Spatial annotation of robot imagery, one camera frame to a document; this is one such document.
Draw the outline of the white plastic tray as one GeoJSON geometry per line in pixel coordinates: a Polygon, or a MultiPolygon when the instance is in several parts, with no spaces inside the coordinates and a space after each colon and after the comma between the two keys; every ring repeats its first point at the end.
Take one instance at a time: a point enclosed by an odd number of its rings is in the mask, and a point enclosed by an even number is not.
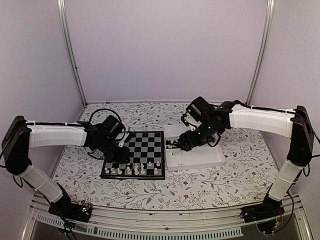
{"type": "MultiPolygon", "coordinates": [[[[164,140],[177,141],[179,139],[180,134],[188,130],[190,130],[190,128],[186,127],[183,124],[164,125],[164,140]]],[[[220,145],[210,147],[207,144],[203,146],[197,146],[190,151],[165,148],[165,157],[167,169],[169,171],[218,167],[223,165],[226,161],[220,145]],[[176,151],[183,152],[183,164],[181,166],[175,166],[172,163],[172,152],[176,151]]]]}

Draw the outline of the black grey chessboard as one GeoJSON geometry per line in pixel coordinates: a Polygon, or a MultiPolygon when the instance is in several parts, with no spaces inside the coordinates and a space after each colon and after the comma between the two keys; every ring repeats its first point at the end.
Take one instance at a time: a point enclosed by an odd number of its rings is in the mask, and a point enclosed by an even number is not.
{"type": "Polygon", "coordinates": [[[164,180],[165,177],[165,138],[164,132],[160,131],[134,131],[125,140],[124,146],[130,150],[130,168],[131,175],[127,174],[127,164],[113,163],[105,160],[102,165],[100,174],[101,179],[116,180],[164,180]],[[153,166],[148,167],[148,163],[152,162],[153,166]],[[141,174],[141,164],[144,164],[145,174],[141,174]],[[115,174],[111,173],[111,169],[116,170],[115,174]],[[122,170],[122,174],[117,173],[117,169],[122,170]],[[154,168],[158,169],[158,174],[154,174],[154,168]],[[105,169],[109,169],[110,173],[106,174],[105,169]],[[135,175],[135,169],[139,169],[139,175],[135,175]]]}

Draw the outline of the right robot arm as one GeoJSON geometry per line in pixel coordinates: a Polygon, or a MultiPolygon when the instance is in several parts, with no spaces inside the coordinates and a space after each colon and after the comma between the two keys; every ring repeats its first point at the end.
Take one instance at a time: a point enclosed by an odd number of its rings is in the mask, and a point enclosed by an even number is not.
{"type": "Polygon", "coordinates": [[[278,203],[315,158],[314,142],[320,140],[302,105],[279,109],[247,105],[239,100],[215,105],[199,96],[187,106],[181,121],[190,127],[178,138],[178,147],[186,152],[203,145],[214,147],[214,137],[220,138],[230,129],[255,130],[290,140],[286,159],[258,208],[262,218],[269,218],[278,210],[278,203]]]}

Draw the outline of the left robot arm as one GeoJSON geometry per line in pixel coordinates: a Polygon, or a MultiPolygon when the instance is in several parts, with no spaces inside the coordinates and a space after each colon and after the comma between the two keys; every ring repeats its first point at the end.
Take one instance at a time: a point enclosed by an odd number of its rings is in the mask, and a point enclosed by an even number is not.
{"type": "Polygon", "coordinates": [[[32,164],[29,150],[49,146],[77,146],[100,151],[103,159],[119,164],[129,162],[129,148],[124,146],[128,136],[119,115],[113,111],[103,122],[90,120],[77,123],[27,121],[16,116],[1,143],[1,159],[13,176],[20,177],[47,198],[63,216],[74,213],[75,204],[58,183],[32,164]]]}

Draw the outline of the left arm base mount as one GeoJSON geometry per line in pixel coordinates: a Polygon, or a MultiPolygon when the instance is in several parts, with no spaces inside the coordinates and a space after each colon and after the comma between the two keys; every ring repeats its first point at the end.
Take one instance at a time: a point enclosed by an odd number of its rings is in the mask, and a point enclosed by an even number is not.
{"type": "Polygon", "coordinates": [[[64,219],[88,223],[92,215],[93,205],[85,200],[72,202],[68,198],[61,198],[50,203],[48,212],[64,219]]]}

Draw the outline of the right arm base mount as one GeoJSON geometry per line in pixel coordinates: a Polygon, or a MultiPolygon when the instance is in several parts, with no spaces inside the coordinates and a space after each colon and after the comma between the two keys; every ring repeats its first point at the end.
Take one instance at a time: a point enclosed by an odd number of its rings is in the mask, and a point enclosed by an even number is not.
{"type": "Polygon", "coordinates": [[[241,208],[239,218],[245,223],[256,223],[258,231],[264,235],[274,234],[285,213],[282,202],[263,201],[241,208]]]}

